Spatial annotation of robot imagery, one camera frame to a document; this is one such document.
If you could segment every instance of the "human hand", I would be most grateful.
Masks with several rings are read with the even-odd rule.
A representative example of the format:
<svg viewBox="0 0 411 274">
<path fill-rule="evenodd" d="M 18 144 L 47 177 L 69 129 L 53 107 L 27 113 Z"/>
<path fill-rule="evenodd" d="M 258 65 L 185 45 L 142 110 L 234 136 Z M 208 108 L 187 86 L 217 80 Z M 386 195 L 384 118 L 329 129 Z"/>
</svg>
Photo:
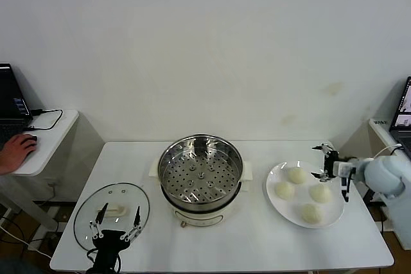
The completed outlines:
<svg viewBox="0 0 411 274">
<path fill-rule="evenodd" d="M 0 175 L 16 171 L 27 154 L 36 150 L 37 141 L 30 134 L 14 135 L 0 151 Z"/>
</svg>

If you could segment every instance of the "laptop screen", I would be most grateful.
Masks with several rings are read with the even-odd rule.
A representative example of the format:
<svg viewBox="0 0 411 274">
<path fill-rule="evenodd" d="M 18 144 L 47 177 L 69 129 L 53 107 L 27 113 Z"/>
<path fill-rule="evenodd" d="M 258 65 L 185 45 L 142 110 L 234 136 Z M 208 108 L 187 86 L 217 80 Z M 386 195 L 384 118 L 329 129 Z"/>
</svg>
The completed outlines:
<svg viewBox="0 0 411 274">
<path fill-rule="evenodd" d="M 408 77 L 404 92 L 399 100 L 396 115 L 390 130 L 411 130 L 411 76 Z"/>
<path fill-rule="evenodd" d="M 8 64 L 0 64 L 0 118 L 31 117 L 19 84 Z"/>
</svg>

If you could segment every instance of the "white wall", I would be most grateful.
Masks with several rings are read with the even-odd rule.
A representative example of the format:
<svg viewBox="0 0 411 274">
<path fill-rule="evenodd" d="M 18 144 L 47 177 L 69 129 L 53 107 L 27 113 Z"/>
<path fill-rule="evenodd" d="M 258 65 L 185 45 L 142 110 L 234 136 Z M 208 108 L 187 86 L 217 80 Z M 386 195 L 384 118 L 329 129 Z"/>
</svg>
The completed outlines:
<svg viewBox="0 0 411 274">
<path fill-rule="evenodd" d="M 32 105 L 105 141 L 331 139 L 390 115 L 411 0 L 0 0 L 0 59 Z"/>
</svg>

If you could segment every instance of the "table leg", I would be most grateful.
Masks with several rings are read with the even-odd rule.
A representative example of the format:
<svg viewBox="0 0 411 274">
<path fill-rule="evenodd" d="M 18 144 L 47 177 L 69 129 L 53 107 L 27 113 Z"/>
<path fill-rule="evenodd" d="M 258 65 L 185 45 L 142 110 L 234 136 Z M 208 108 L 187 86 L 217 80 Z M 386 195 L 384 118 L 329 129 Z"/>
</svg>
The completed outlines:
<svg viewBox="0 0 411 274">
<path fill-rule="evenodd" d="M 20 212 L 20 207 L 17 206 L 14 202 L 8 199 L 4 194 L 0 193 L 0 203 L 6 208 L 11 209 L 14 214 Z"/>
<path fill-rule="evenodd" d="M 0 177 L 0 193 L 4 194 L 8 199 L 25 211 L 25 213 L 34 218 L 41 225 L 45 226 L 48 230 L 55 231 L 57 229 L 57 222 L 33 203 L 30 194 L 28 194 L 12 177 Z"/>
</svg>

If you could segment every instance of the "white table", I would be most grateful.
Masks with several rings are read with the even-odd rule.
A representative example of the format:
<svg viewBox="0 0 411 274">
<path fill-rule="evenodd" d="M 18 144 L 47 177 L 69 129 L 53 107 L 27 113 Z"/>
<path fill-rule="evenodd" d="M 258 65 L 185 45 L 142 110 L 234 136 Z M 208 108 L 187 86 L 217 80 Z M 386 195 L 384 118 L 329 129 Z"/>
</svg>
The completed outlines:
<svg viewBox="0 0 411 274">
<path fill-rule="evenodd" d="M 253 168 L 248 192 L 238 195 L 234 216 L 221 224 L 180 227 L 155 178 L 152 162 L 169 142 L 108 142 L 87 181 L 50 262 L 57 271 L 85 271 L 91 262 L 76 242 L 73 222 L 94 191 L 114 182 L 140 186 L 150 201 L 143 233 L 120 253 L 124 272 L 307 271 L 385 267 L 393 264 L 387 245 L 353 186 L 341 220 L 315 230 L 285 220 L 263 192 L 267 173 L 279 162 L 304 160 L 321 166 L 320 141 L 234 142 Z"/>
<path fill-rule="evenodd" d="M 30 125 L 48 128 L 59 114 L 53 112 L 39 115 Z M 31 196 L 15 181 L 14 176 L 35 176 L 41 173 L 77 118 L 76 110 L 63 110 L 63 116 L 53 129 L 27 132 L 38 137 L 36 151 L 31 153 L 14 173 L 0 177 L 0 192 L 36 219 L 46 230 L 56 230 L 57 222 L 32 202 Z"/>
</svg>

